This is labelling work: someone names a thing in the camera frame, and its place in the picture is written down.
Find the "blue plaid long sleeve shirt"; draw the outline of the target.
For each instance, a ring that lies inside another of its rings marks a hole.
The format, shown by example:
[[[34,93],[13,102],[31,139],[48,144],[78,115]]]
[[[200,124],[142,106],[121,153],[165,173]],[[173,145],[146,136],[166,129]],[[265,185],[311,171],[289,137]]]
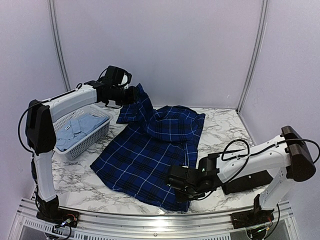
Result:
[[[185,106],[154,109],[143,86],[137,102],[120,110],[125,128],[107,145],[91,169],[111,190],[174,212],[187,212],[189,202],[178,202],[165,182],[171,166],[194,168],[205,114]]]

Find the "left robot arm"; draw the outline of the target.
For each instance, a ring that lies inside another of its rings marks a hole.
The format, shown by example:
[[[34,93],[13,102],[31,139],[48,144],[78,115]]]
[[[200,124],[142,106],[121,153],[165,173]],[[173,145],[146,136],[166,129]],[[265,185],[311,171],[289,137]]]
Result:
[[[80,83],[75,89],[45,100],[32,100],[22,116],[26,117],[23,148],[31,153],[31,173],[36,184],[38,211],[58,223],[63,219],[59,208],[52,173],[52,153],[57,142],[54,122],[79,108],[95,103],[115,102],[118,106],[133,104],[138,91],[130,86],[132,74],[117,67],[108,66],[98,80]]]

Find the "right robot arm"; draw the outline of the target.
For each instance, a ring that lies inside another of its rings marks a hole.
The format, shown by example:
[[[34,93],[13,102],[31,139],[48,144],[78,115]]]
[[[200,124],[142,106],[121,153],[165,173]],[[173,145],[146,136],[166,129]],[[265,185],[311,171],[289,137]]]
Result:
[[[188,202],[203,200],[207,192],[239,178],[278,169],[247,214],[252,224],[258,224],[274,211],[295,182],[307,181],[315,175],[316,161],[307,143],[308,139],[301,138],[291,126],[284,126],[280,135],[260,145],[208,154],[198,162],[197,168],[172,165],[165,183],[175,190],[177,202]]]

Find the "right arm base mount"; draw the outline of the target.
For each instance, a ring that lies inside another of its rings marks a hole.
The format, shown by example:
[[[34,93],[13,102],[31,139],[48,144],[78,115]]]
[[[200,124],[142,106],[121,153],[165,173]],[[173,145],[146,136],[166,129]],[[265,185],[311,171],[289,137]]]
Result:
[[[259,210],[257,213],[254,213],[254,210],[252,209],[234,212],[230,217],[234,229],[248,228],[265,224],[269,222],[269,220],[274,220],[273,210]]]

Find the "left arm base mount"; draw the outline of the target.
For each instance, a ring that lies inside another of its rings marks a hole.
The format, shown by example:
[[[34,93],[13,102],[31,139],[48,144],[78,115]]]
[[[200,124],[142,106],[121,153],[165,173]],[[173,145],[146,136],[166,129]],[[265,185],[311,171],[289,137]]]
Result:
[[[40,220],[56,224],[59,227],[68,225],[72,228],[76,228],[79,222],[80,213],[78,211],[59,208],[57,216],[46,216],[44,213],[38,211],[36,217]]]

